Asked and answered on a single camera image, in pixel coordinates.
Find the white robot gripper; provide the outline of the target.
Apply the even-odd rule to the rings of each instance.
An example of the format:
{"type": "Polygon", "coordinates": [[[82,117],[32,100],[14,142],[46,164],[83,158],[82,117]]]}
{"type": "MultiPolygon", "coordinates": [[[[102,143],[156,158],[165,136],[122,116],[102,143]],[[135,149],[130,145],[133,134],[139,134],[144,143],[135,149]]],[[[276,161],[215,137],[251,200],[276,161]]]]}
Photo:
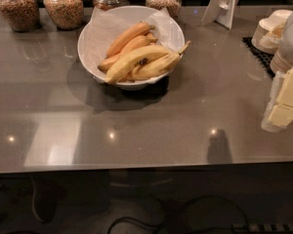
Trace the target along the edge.
{"type": "MultiPolygon", "coordinates": [[[[293,13],[282,31],[278,48],[282,66],[293,65],[293,13]]],[[[278,133],[293,121],[293,67],[286,73],[277,71],[272,79],[270,101],[261,123],[263,130],[278,133]]]]}

